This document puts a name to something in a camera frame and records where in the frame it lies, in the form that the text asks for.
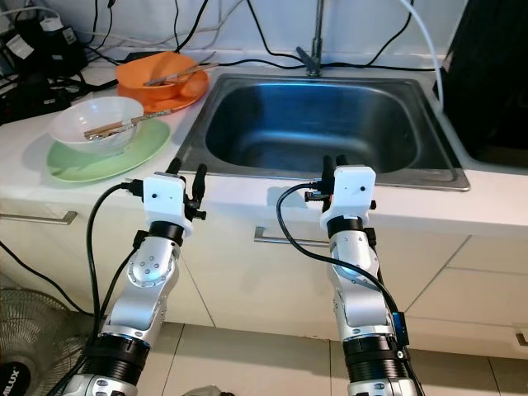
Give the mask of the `white bowl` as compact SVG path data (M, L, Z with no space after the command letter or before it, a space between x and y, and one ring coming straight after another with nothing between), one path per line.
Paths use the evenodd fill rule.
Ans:
M120 132L105 139L89 140L84 132L143 116L139 102L121 96L103 96L76 103L61 111L49 124L49 134L57 143L79 153L112 156L120 154L136 135L136 128Z

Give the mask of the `white kitchen cabinet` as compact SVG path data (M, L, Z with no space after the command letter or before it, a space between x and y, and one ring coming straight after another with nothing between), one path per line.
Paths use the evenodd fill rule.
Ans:
M71 225L1 221L1 240L31 267L90 304L84 237L89 201ZM331 268L289 244L275 206L211 205L182 245L167 319L234 331L338 341ZM382 280L408 316L411 346L528 359L528 235L487 235L451 222L373 216Z

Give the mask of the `stainless steel sink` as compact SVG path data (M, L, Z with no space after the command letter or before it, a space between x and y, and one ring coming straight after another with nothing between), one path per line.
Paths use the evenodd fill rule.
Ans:
M378 185L467 191L470 181L419 82L222 74L184 142L182 166L314 180L325 156L372 168Z

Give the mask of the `light green plate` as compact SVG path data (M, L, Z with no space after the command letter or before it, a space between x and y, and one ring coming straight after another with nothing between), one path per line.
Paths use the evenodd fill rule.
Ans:
M49 148L48 173L63 182L97 182L136 169L169 143L172 129L166 122L148 120L121 154L101 156L80 153L63 144Z

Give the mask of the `orange plate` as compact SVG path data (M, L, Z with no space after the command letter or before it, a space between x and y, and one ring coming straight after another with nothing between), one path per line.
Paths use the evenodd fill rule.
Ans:
M196 72L177 84L165 84L161 87L126 87L118 83L117 93L120 96L134 99L144 108L144 113L158 111L178 111L188 108L199 101L209 89L209 75L205 71Z

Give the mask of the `orange bowl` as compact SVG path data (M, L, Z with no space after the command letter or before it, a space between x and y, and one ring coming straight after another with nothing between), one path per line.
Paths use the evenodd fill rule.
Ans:
M162 52L139 58L131 63L117 65L115 76L117 93L136 101L166 101L180 96L182 88L165 86L148 87L150 80L185 71L199 64L192 58L174 52Z

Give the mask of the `metal faucet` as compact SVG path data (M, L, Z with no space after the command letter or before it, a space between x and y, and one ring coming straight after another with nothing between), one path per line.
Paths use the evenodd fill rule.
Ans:
M316 18L314 18L314 32L310 52L305 49L295 48L298 58L305 66L307 77L319 77L322 68L322 24L324 15L325 0L318 0Z

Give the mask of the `black power strip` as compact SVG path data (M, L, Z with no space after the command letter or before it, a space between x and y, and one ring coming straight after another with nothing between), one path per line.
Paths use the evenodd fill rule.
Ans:
M15 87L0 94L0 124L68 109L75 99L87 93L91 90L84 90L81 82L71 79L16 83Z

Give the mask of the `black appliance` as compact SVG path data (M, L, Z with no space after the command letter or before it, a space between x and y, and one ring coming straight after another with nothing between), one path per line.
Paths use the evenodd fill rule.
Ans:
M445 116L471 158L528 168L528 0L468 0L444 83Z

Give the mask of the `black power adapter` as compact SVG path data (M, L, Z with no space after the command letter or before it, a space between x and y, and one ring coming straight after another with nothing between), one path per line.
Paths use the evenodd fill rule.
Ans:
M87 65L83 43L77 39L72 27L65 24L59 31L41 30L41 19L14 22L16 34L5 42L5 46L14 56L16 71L60 77L78 74Z

